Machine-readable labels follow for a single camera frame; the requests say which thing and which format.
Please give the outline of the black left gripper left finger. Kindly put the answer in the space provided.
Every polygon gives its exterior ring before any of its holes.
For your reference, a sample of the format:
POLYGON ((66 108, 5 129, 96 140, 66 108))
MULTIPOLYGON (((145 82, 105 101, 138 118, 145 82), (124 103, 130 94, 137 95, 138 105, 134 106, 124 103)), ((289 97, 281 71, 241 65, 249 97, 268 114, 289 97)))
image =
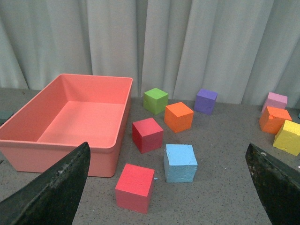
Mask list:
POLYGON ((90 166, 90 147, 82 143, 29 184, 0 203, 2 225, 70 225, 78 209, 90 166))

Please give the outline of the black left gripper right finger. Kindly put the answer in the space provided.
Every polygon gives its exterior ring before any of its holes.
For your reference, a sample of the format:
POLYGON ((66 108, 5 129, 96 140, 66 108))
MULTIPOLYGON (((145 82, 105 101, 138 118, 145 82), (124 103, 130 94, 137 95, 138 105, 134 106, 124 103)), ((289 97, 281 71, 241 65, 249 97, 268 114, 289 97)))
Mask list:
POLYGON ((246 163, 259 199, 273 225, 300 223, 300 173, 249 144, 246 163))

